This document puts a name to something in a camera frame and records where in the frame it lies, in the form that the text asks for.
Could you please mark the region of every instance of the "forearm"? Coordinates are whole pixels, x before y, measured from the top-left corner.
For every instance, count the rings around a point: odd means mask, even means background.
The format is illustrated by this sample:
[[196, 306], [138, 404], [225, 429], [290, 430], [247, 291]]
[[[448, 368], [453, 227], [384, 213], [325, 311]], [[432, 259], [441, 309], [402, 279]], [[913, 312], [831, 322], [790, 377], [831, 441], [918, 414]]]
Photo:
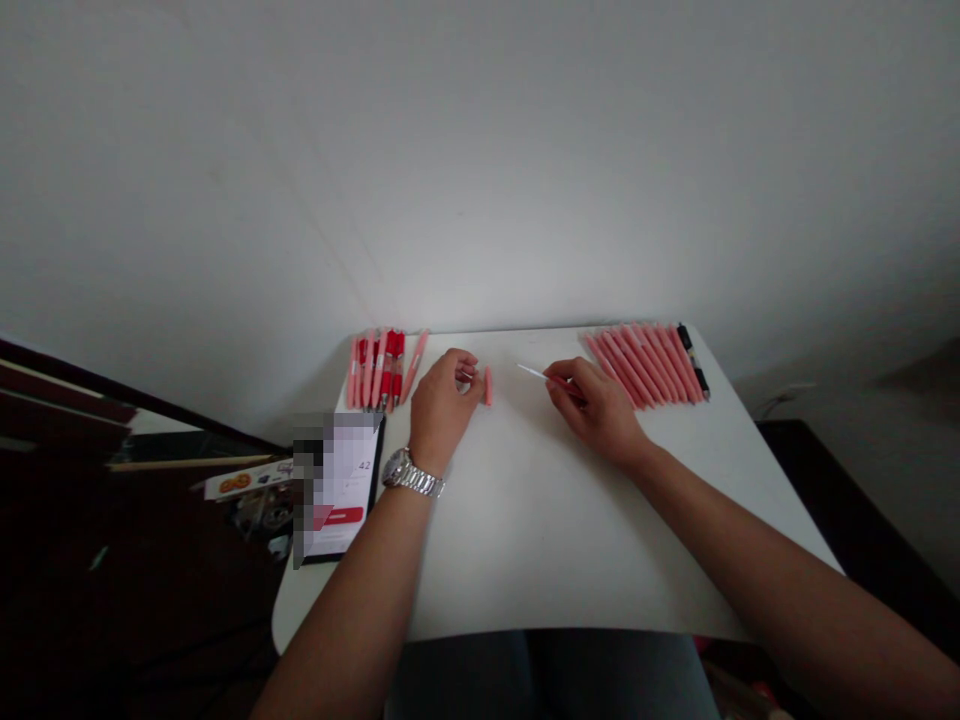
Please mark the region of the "forearm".
[[384, 491], [253, 718], [379, 716], [406, 637], [431, 503], [406, 488]]
[[658, 449], [628, 474], [744, 624], [820, 705], [953, 717], [960, 670], [899, 616]]

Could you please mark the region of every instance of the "pen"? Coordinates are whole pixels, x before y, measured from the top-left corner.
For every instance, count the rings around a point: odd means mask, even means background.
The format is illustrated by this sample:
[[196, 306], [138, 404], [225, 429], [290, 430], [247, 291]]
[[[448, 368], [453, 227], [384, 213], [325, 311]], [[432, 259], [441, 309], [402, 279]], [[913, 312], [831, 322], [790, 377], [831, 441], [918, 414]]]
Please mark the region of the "pen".
[[363, 367], [363, 407], [370, 407], [370, 383], [373, 380], [373, 330], [367, 330], [366, 361]]
[[689, 361], [686, 363], [683, 362], [683, 358], [680, 353], [677, 352], [677, 346], [673, 344], [673, 338], [670, 337], [660, 323], [654, 324], [653, 330], [657, 334], [657, 337], [660, 338], [660, 343], [663, 345], [664, 350], [667, 351], [670, 362], [672, 362], [673, 366], [677, 369], [677, 374], [687, 388], [687, 396], [690, 402], [697, 403], [702, 398], [697, 394], [700, 388], [697, 385], [696, 377], [693, 375], [693, 369], [690, 368]]
[[673, 380], [670, 378], [670, 374], [667, 372], [666, 366], [663, 364], [663, 361], [657, 354], [657, 349], [653, 347], [653, 343], [651, 343], [648, 338], [644, 337], [643, 330], [641, 330], [635, 322], [630, 323], [630, 325], [627, 326], [627, 329], [634, 336], [634, 338], [636, 338], [637, 342], [640, 343], [640, 346], [646, 352], [647, 357], [650, 358], [650, 361], [653, 363], [654, 367], [657, 368], [657, 373], [666, 386], [667, 396], [669, 396], [670, 402], [679, 402], [680, 395], [677, 393], [677, 386], [673, 384]]
[[644, 370], [647, 371], [647, 374], [650, 376], [650, 379], [653, 380], [656, 389], [659, 391], [659, 394], [654, 393], [657, 401], [660, 402], [662, 400], [663, 402], [661, 402], [661, 404], [676, 402], [676, 400], [670, 397], [670, 390], [667, 388], [666, 382], [660, 376], [660, 371], [657, 369], [656, 363], [654, 363], [650, 357], [648, 349], [640, 342], [640, 338], [630, 329], [629, 325], [621, 325], [619, 331], [621, 337], [627, 341], [627, 345], [630, 346], [630, 349], [633, 350], [634, 354], [639, 358]]
[[633, 396], [630, 395], [630, 392], [627, 390], [627, 386], [623, 384], [623, 380], [620, 379], [620, 376], [617, 375], [617, 371], [613, 369], [610, 361], [607, 360], [607, 356], [600, 352], [600, 348], [597, 346], [597, 341], [593, 339], [590, 333], [584, 335], [583, 339], [586, 340], [587, 347], [590, 348], [590, 352], [593, 353], [593, 356], [597, 359], [597, 362], [600, 363], [600, 367], [603, 369], [603, 371], [609, 377], [612, 377], [617, 381], [617, 384], [623, 388], [623, 392], [627, 396], [627, 399], [630, 400], [630, 404], [633, 405], [633, 409], [637, 410], [637, 404], [633, 401]]
[[675, 338], [680, 341], [680, 347], [684, 349], [684, 352], [690, 358], [690, 365], [693, 367], [693, 373], [697, 377], [697, 385], [700, 387], [700, 392], [703, 393], [704, 399], [709, 401], [710, 388], [707, 385], [707, 378], [703, 374], [703, 369], [700, 367], [700, 361], [697, 360], [697, 354], [693, 351], [693, 341], [690, 340], [690, 333], [687, 332], [683, 323], [679, 323], [676, 327], [672, 328], [672, 330]]
[[[536, 375], [536, 376], [537, 376], [538, 378], [540, 378], [541, 380], [549, 380], [550, 382], [558, 385], [561, 390], [566, 390], [567, 393], [569, 393], [570, 395], [573, 395], [575, 398], [579, 398], [580, 400], [583, 400], [584, 402], [586, 402], [586, 400], [587, 400], [587, 399], [583, 396], [583, 393], [580, 392], [580, 388], [578, 388], [576, 385], [574, 385], [574, 384], [572, 384], [572, 383], [568, 383], [568, 382], [567, 382], [566, 380], [564, 380], [563, 378], [559, 378], [559, 377], [549, 378], [549, 377], [547, 377], [546, 375], [544, 375], [542, 372], [537, 372], [537, 371], [534, 370], [533, 368], [528, 368], [526, 365], [521, 365], [520, 363], [517, 363], [517, 367], [520, 368], [521, 370], [526, 370], [526, 371], [527, 371], [528, 373], [530, 373], [531, 375]], [[488, 402], [487, 405], [492, 405], [492, 404], [493, 404], [493, 386], [490, 384], [490, 383], [492, 382], [492, 380], [491, 380], [491, 378], [490, 378], [489, 371], [490, 371], [490, 368], [489, 368], [489, 366], [488, 366], [488, 367], [487, 367], [487, 370], [486, 370], [486, 372], [487, 372], [487, 383], [488, 383], [488, 384], [487, 384], [487, 392], [490, 394], [490, 397], [489, 397], [490, 402]]]
[[373, 368], [373, 397], [371, 398], [371, 407], [380, 406], [380, 382], [383, 380], [383, 359], [387, 352], [387, 330], [383, 329], [380, 333], [380, 339], [376, 345], [376, 362]]
[[633, 348], [627, 344], [626, 339], [624, 339], [624, 337], [618, 332], [617, 328], [611, 328], [610, 334], [613, 336], [614, 342], [617, 343], [617, 347], [620, 348], [620, 352], [622, 352], [623, 356], [627, 358], [627, 362], [630, 363], [630, 367], [633, 368], [633, 371], [637, 374], [637, 377], [640, 378], [640, 382], [642, 383], [640, 390], [642, 391], [643, 399], [648, 405], [650, 405], [650, 407], [663, 405], [663, 398], [660, 397], [660, 391], [657, 390], [657, 386], [654, 384], [653, 379], [647, 372], [647, 369], [640, 362], [640, 358], [638, 358], [637, 354], [633, 352]]
[[357, 337], [357, 375], [353, 378], [353, 407], [359, 408], [363, 402], [363, 359], [361, 348], [366, 342], [362, 337]]
[[643, 325], [642, 331], [643, 336], [647, 339], [647, 342], [650, 343], [650, 347], [653, 348], [654, 353], [658, 358], [660, 358], [660, 362], [663, 363], [663, 366], [666, 368], [667, 377], [670, 378], [671, 382], [673, 382], [674, 386], [676, 387], [677, 397], [680, 399], [680, 402], [692, 402], [693, 399], [687, 397], [687, 385], [677, 374], [677, 369], [673, 366], [673, 362], [667, 355], [667, 351], [664, 349], [663, 343], [660, 342], [660, 337], [648, 324]]
[[374, 384], [377, 386], [377, 409], [381, 412], [387, 409], [387, 399], [390, 397], [390, 379], [393, 373], [390, 371], [393, 363], [393, 337], [395, 333], [393, 330], [384, 328], [383, 334], [380, 336], [380, 357], [383, 358], [381, 362], [379, 359], [377, 363], [379, 367], [377, 370], [380, 372], [380, 382], [377, 383], [376, 380]]
[[614, 367], [617, 368], [617, 372], [621, 373], [623, 377], [627, 378], [627, 380], [624, 380], [624, 383], [626, 383], [628, 390], [633, 390], [633, 397], [640, 406], [640, 409], [645, 410], [647, 400], [643, 396], [643, 393], [640, 392], [640, 388], [643, 387], [643, 383], [640, 382], [640, 378], [637, 377], [637, 374], [633, 371], [633, 368], [630, 367], [630, 363], [627, 362], [627, 358], [623, 356], [620, 348], [618, 348], [617, 344], [613, 341], [613, 337], [610, 335], [609, 331], [604, 330], [600, 333], [600, 341], [607, 349], [607, 357], [610, 358], [610, 361], [613, 363]]
[[403, 381], [403, 388], [400, 393], [401, 405], [407, 401], [407, 396], [410, 394], [413, 379], [417, 376], [417, 368], [420, 367], [420, 358], [423, 355], [423, 348], [426, 347], [428, 337], [430, 337], [429, 330], [424, 330], [420, 333], [420, 339], [417, 341], [417, 349], [413, 353], [413, 359], [410, 361], [410, 369], [407, 370], [407, 377]]
[[487, 365], [483, 369], [483, 395], [484, 395], [483, 404], [486, 405], [487, 407], [492, 406], [493, 405], [493, 375], [490, 374], [489, 365]]
[[347, 409], [355, 407], [357, 384], [357, 336], [350, 341], [350, 369], [347, 371]]
[[403, 391], [403, 351], [406, 349], [407, 334], [397, 331], [397, 359], [393, 366], [393, 406], [400, 407], [400, 393]]

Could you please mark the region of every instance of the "hand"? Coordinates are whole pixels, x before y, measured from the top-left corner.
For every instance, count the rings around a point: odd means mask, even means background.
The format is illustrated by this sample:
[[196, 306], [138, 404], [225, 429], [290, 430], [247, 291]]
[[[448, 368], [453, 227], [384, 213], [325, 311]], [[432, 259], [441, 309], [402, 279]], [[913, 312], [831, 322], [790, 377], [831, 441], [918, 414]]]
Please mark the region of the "hand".
[[547, 381], [554, 406], [573, 434], [624, 472], [636, 470], [657, 446], [633, 414], [619, 383], [582, 357], [558, 360], [543, 371], [548, 377], [572, 378], [586, 398], [581, 402]]
[[[451, 348], [420, 380], [410, 401], [410, 457], [414, 465], [434, 477], [443, 477], [453, 451], [483, 397], [477, 358]], [[457, 381], [469, 383], [460, 394]]]

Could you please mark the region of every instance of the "tablet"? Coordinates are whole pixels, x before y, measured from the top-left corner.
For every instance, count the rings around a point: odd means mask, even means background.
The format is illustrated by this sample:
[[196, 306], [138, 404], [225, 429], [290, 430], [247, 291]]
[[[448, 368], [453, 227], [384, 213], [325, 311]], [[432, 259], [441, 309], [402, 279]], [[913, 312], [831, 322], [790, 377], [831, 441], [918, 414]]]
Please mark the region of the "tablet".
[[336, 562], [373, 510], [386, 418], [381, 413], [337, 413], [323, 430], [322, 460], [316, 441], [294, 454], [303, 479], [303, 502], [294, 524], [294, 568]]

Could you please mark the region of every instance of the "metal watch strap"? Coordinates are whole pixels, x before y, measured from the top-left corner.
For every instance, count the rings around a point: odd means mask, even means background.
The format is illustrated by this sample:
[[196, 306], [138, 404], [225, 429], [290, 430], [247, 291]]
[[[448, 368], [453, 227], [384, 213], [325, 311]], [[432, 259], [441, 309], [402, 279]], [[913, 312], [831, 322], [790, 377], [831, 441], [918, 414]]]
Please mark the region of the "metal watch strap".
[[396, 480], [387, 480], [384, 478], [384, 486], [386, 487], [405, 487], [411, 490], [415, 490], [421, 495], [426, 495], [427, 497], [440, 497], [440, 493], [443, 492], [444, 482], [443, 478], [434, 477], [428, 472], [425, 472], [413, 464], [413, 457], [410, 455], [410, 448], [403, 448], [407, 454], [408, 463], [407, 466], [400, 473], [400, 476]]

